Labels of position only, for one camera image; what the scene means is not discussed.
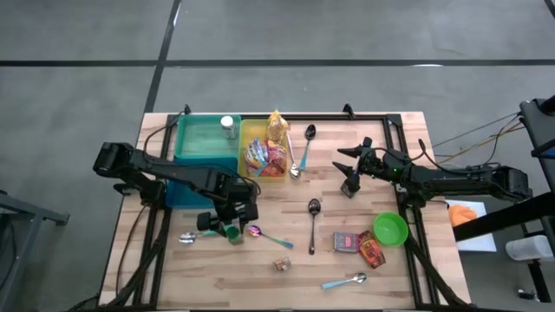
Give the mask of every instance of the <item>blue-handled spoon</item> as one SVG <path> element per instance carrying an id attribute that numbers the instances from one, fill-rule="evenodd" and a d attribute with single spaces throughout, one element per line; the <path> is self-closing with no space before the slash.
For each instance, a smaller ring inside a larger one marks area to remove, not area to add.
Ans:
<path id="1" fill-rule="evenodd" d="M 366 281 L 366 274 L 364 273 L 358 273 L 355 275 L 355 277 L 350 278 L 348 280 L 342 280 L 342 281 L 337 281 L 337 282 L 329 282 L 329 283 L 323 283 L 322 284 L 322 289 L 330 289 L 330 288 L 334 288 L 336 286 L 339 285 L 344 285 L 346 283 L 350 283 L 350 282 L 357 282 L 357 283 L 362 283 Z"/>
<path id="2" fill-rule="evenodd" d="M 304 155 L 303 155 L 303 160 L 301 160 L 301 166 L 298 168 L 299 170 L 304 170 L 304 168 L 306 167 L 306 156 L 308 156 L 309 154 L 309 144 L 310 141 L 312 139 L 314 139 L 314 137 L 316 137 L 316 126 L 314 125 L 309 125 L 306 128 L 306 131 L 304 131 L 304 137 L 308 140 L 306 142 L 306 147 L 304 148 Z"/>

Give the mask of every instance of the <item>white container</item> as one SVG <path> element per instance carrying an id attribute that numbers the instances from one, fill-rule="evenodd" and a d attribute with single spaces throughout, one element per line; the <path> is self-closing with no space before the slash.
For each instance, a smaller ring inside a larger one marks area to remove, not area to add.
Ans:
<path id="1" fill-rule="evenodd" d="M 509 257 L 517 261 L 553 257 L 545 235 L 513 240 L 505 245 L 505 250 Z"/>
<path id="2" fill-rule="evenodd" d="M 224 129 L 227 139 L 235 139 L 237 137 L 235 124 L 233 123 L 233 118 L 231 116 L 222 117 L 220 123 L 222 124 L 222 128 Z"/>

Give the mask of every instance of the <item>wooden table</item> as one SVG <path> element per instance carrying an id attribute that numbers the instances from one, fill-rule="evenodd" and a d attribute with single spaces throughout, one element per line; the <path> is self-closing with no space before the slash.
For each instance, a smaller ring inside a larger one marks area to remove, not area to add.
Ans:
<path id="1" fill-rule="evenodd" d="M 432 154 L 426 121 L 421 112 L 401 113 L 411 157 L 421 152 L 418 139 L 423 139 Z M 166 124 L 167 114 L 146 114 L 137 147 L 154 130 Z M 167 240 L 164 274 L 160 285 L 159 309 L 405 309 L 413 308 L 408 269 L 403 247 L 382 247 L 387 263 L 372 270 L 359 255 L 332 251 L 334 231 L 362 232 L 376 215 L 397 211 L 393 187 L 384 181 L 361 178 L 361 190 L 353 199 L 344 196 L 339 187 L 345 177 L 331 164 L 339 161 L 355 164 L 341 155 L 340 147 L 353 147 L 365 136 L 373 146 L 385 147 L 382 124 L 377 121 L 312 121 L 317 137 L 310 143 L 307 169 L 298 180 L 284 184 L 261 184 L 258 197 L 259 225 L 264 232 L 295 244 L 287 250 L 264 238 L 245 236 L 245 243 L 233 246 L 223 237 L 202 237 L 196 244 L 185 246 L 178 236 L 196 231 L 199 210 L 173 211 Z M 304 129 L 309 122 L 290 122 L 291 143 L 297 163 L 304 151 Z M 154 136 L 148 146 L 152 155 L 160 155 L 163 132 Z M 173 155 L 173 143 L 170 148 Z M 431 165 L 421 158 L 419 165 Z M 317 216 L 316 254 L 308 253 L 310 215 L 307 204 L 312 198 L 322 202 Z M 141 209 L 138 195 L 126 197 L 117 224 L 114 244 L 102 285 L 100 303 L 114 298 L 115 275 L 133 221 Z M 455 293 L 470 302 L 459 253 L 444 204 L 429 203 L 422 210 L 432 262 Z M 120 288 L 139 263 L 147 213 L 143 212 L 123 264 Z M 277 272 L 272 262 L 287 256 L 292 269 Z M 145 294 L 150 293 L 151 267 L 147 274 Z M 323 291 L 325 282 L 353 276 L 363 271 L 368 280 Z M 425 278 L 419 265 L 424 298 L 428 298 Z"/>

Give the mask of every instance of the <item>black floor line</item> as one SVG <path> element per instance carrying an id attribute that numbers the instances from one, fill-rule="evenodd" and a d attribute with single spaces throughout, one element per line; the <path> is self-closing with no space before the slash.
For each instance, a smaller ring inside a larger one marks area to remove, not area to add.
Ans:
<path id="1" fill-rule="evenodd" d="M 155 60 L 0 61 L 0 67 L 154 67 Z"/>
<path id="2" fill-rule="evenodd" d="M 154 67 L 157 68 L 318 68 L 318 67 L 487 67 L 555 66 L 555 59 L 505 60 L 166 60 L 168 44 L 157 60 L 110 61 L 0 61 L 0 67 Z"/>
<path id="3" fill-rule="evenodd" d="M 167 59 L 167 54 L 170 50 L 170 43 L 172 42 L 173 31 L 175 30 L 175 25 L 177 24 L 180 7 L 181 0 L 173 0 L 170 17 L 167 20 L 166 34 L 164 35 L 164 41 L 162 41 L 162 47 L 160 48 L 160 55 L 158 56 L 158 62 L 156 64 L 156 69 L 154 70 L 153 80 L 150 83 L 150 88 L 148 89 L 147 103 L 145 104 L 144 113 L 152 113 L 154 110 L 154 104 L 156 103 L 156 97 L 158 96 L 158 89 L 160 88 L 162 74 L 164 73 L 163 63 Z"/>
<path id="4" fill-rule="evenodd" d="M 511 60 L 168 60 L 172 68 L 555 66 L 555 59 Z"/>

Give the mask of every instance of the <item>cable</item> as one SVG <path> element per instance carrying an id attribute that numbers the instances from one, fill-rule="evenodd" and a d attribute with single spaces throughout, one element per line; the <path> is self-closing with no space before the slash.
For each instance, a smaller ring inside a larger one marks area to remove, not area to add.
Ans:
<path id="1" fill-rule="evenodd" d="M 492 160 L 493 156 L 495 155 L 495 151 L 497 150 L 497 142 L 499 141 L 500 136 L 501 136 L 501 133 L 503 132 L 503 130 L 505 130 L 505 128 L 506 128 L 507 126 L 509 126 L 509 125 L 511 124 L 511 122 L 513 122 L 513 120 L 515 120 L 515 119 L 517 119 L 517 118 L 519 118 L 518 115 L 514 116 L 514 117 L 511 119 L 511 121 L 507 122 L 507 124 L 504 125 L 504 126 L 499 130 L 499 132 L 497 133 L 497 136 L 495 137 L 495 144 L 493 144 L 492 154 L 489 156 L 489 158 L 486 160 L 486 162 L 484 162 L 484 165 L 487 164 L 490 160 Z"/>
<path id="2" fill-rule="evenodd" d="M 131 231 L 129 232 L 129 236 L 127 236 L 127 241 L 125 242 L 125 247 L 123 247 L 123 253 L 121 254 L 120 264 L 118 265 L 118 272 L 115 276 L 115 295 L 116 296 L 120 293 L 120 290 L 118 288 L 120 287 L 120 273 L 121 273 L 121 267 L 123 266 L 123 259 L 125 259 L 125 254 L 127 253 L 127 248 L 129 248 L 129 244 L 131 243 L 131 237 L 133 236 L 133 233 L 135 232 L 135 228 L 137 227 L 137 224 L 139 223 L 140 216 L 142 215 L 142 212 L 146 208 L 147 207 L 145 205 L 142 206 L 142 209 L 140 210 L 139 215 L 137 216 L 137 218 L 133 222 L 133 225 L 131 226 Z"/>
<path id="3" fill-rule="evenodd" d="M 11 247 L 13 250 L 13 259 L 11 260 L 10 269 L 8 270 L 5 278 L 2 280 L 2 283 L 0 284 L 0 291 L 2 291 L 3 286 L 8 281 L 11 271 L 14 269 L 14 265 L 16 264 L 16 258 L 17 258 L 16 229 L 14 228 L 14 225 L 11 220 L 10 220 L 10 231 L 11 231 Z"/>
<path id="4" fill-rule="evenodd" d="M 407 160 L 415 161 L 415 160 L 418 160 L 419 158 L 421 158 L 422 156 L 424 156 L 424 153 L 421 153 L 420 155 L 418 155 L 418 156 L 416 156 L 412 159 L 400 159 L 398 156 L 396 156 L 395 154 L 390 152 L 387 148 L 373 147 L 373 149 L 375 149 L 376 151 L 384 151 L 385 153 L 388 153 L 389 155 L 391 155 L 392 157 L 394 157 L 395 159 L 400 160 L 400 161 L 407 161 Z"/>
<path id="5" fill-rule="evenodd" d="M 450 205 L 447 201 L 445 201 L 445 200 L 430 199 L 429 201 L 430 201 L 430 202 L 433 202 L 433 203 L 442 203 L 442 204 L 445 204 L 445 205 L 447 206 L 448 209 L 451 207 L 451 205 Z"/>
<path id="6" fill-rule="evenodd" d="M 486 123 L 486 124 L 483 125 L 483 126 L 477 127 L 477 128 L 475 128 L 475 129 L 472 129 L 472 130 L 470 130 L 470 131 L 467 131 L 467 132 L 465 132 L 465 133 L 463 133 L 463 134 L 457 135 L 457 136 L 455 136 L 455 137 L 453 137 L 453 138 L 451 138 L 451 139 L 444 140 L 444 141 L 442 141 L 442 142 L 440 142 L 440 143 L 438 143 L 438 144 L 435 144 L 435 145 L 432 146 L 432 148 L 438 147 L 438 146 L 443 145 L 443 144 L 445 144 L 445 143 L 447 143 L 447 142 L 450 142 L 450 141 L 452 141 L 452 140 L 458 139 L 458 138 L 460 138 L 460 137 L 462 137 L 462 136 L 465 136 L 465 135 L 467 135 L 467 134 L 469 134 L 469 133 L 473 133 L 474 131 L 478 131 L 478 130 L 480 130 L 480 129 L 482 129 L 482 128 L 485 128 L 485 127 L 487 127 L 487 126 L 490 126 L 490 125 L 492 125 L 492 124 L 494 124 L 494 123 L 496 123 L 496 122 L 505 120 L 505 119 L 507 119 L 507 118 L 509 118 L 509 117 L 511 117 L 511 116 L 513 116 L 513 115 L 515 115 L 515 114 L 518 114 L 518 113 L 519 113 L 519 112 L 512 113 L 512 114 L 509 114 L 509 115 L 507 115 L 507 116 L 505 116 L 505 117 L 501 117 L 501 118 L 499 118 L 499 119 L 497 119 L 497 120 L 494 120 L 494 121 L 492 121 L 492 122 L 488 122 L 488 123 Z"/>
<path id="7" fill-rule="evenodd" d="M 482 173 L 482 172 L 491 172 L 494 170 L 497 170 L 497 168 L 488 168 L 488 169 L 480 169 L 480 170 L 472 170 L 472 171 L 466 171 L 466 172 L 456 172 L 456 171 L 452 171 L 452 170 L 448 170 L 445 167 L 442 167 L 440 165 L 438 165 L 429 155 L 428 152 L 426 152 L 426 145 L 424 145 L 424 141 L 422 139 L 418 139 L 418 144 L 420 145 L 420 148 L 422 149 L 422 152 L 424 153 L 424 156 L 426 156 L 426 158 L 434 165 L 436 166 L 438 169 L 442 170 L 443 172 L 448 172 L 448 173 L 453 173 L 453 174 L 463 174 L 463 175 L 467 175 L 469 173 Z"/>
<path id="8" fill-rule="evenodd" d="M 173 119 L 172 119 L 171 121 L 167 122 L 165 126 L 163 126 L 163 127 L 161 127 L 160 129 L 154 131 L 153 133 L 150 133 L 150 134 L 147 136 L 147 139 L 145 140 L 145 143 L 144 143 L 143 148 L 142 148 L 143 152 L 145 152 L 145 153 L 143 154 L 143 156 L 145 157 L 145 161 L 146 161 L 146 162 L 148 162 L 148 163 L 153 163 L 153 161 L 147 157 L 147 155 L 148 155 L 148 152 L 147 152 L 148 141 L 149 141 L 155 134 L 157 134 L 158 132 L 160 132 L 160 131 L 162 131 L 162 130 L 165 130 L 165 129 L 168 129 L 168 128 L 170 128 L 170 127 L 175 126 L 175 124 L 179 121 L 181 115 L 184 114 L 184 113 L 185 113 L 184 110 L 180 111 L 177 115 L 175 115 L 175 116 L 173 117 Z"/>
<path id="9" fill-rule="evenodd" d="M 89 301 L 91 301 L 91 300 L 94 300 L 94 299 L 97 299 L 97 298 L 99 298 L 99 297 L 100 297 L 100 294 L 96 294 L 96 295 L 94 295 L 94 296 L 92 296 L 92 297 L 90 297 L 90 298 L 87 298 L 87 299 L 85 299 L 85 300 L 83 300 L 83 301 L 81 301 L 81 302 L 78 302 L 76 305 L 74 305 L 73 307 L 71 307 L 71 308 L 68 310 L 68 312 L 69 312 L 69 311 L 77 311 L 78 309 L 82 308 L 82 306 L 84 306 L 87 302 L 89 302 Z"/>
<path id="10" fill-rule="evenodd" d="M 511 121 L 509 121 L 503 128 L 501 128 L 500 131 L 502 131 L 505 127 L 508 127 L 508 126 L 511 124 L 511 122 L 513 122 L 513 120 L 514 120 L 514 119 L 512 119 Z M 438 162 L 438 164 L 447 163 L 449 160 L 454 159 L 454 158 L 457 158 L 457 157 L 461 156 L 461 155 L 464 154 L 464 153 L 468 153 L 468 152 L 472 151 L 474 148 L 487 145 L 487 144 L 489 144 L 490 142 L 492 142 L 493 140 L 496 140 L 496 139 L 498 139 L 499 137 L 501 137 L 501 136 L 503 136 L 503 135 L 505 135 L 505 134 L 507 134 L 507 133 L 511 133 L 511 132 L 517 131 L 517 129 L 515 129 L 515 127 L 518 126 L 518 125 L 519 125 L 519 124 L 516 124 L 516 125 L 511 126 L 511 127 L 510 127 L 508 130 L 506 130 L 505 132 L 497 133 L 497 134 L 494 133 L 494 134 L 490 135 L 490 136 L 488 137 L 488 139 L 486 139 L 486 140 L 484 140 L 484 141 L 482 141 L 482 142 L 480 142 L 480 143 L 476 143 L 476 144 L 470 146 L 469 148 L 466 148 L 466 149 L 464 149 L 464 150 L 462 150 L 462 151 L 460 151 L 460 152 L 458 152 L 458 153 L 456 153 L 456 154 L 454 154 L 454 155 L 451 155 L 451 156 L 449 156 L 448 158 L 446 158 L 446 159 L 444 159 L 444 160 Z"/>

